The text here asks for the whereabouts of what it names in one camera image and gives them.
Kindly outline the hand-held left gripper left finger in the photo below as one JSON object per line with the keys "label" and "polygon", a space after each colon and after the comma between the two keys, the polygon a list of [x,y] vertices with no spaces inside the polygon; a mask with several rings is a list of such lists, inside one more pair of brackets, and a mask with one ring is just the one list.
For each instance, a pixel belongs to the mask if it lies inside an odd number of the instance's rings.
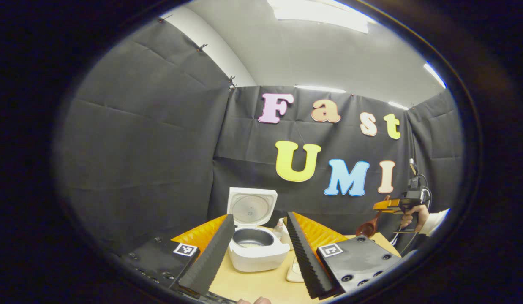
{"label": "hand-held left gripper left finger", "polygon": [[154,237],[121,260],[159,289],[207,296],[234,233],[233,215],[226,214],[176,237]]}

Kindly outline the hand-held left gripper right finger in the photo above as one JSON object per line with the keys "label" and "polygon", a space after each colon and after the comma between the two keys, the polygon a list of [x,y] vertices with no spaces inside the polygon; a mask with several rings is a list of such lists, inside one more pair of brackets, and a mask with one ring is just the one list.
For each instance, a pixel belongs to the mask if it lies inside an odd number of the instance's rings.
{"label": "hand-held left gripper right finger", "polygon": [[401,257],[367,236],[346,237],[289,212],[286,228],[310,298],[352,293],[399,264]]}

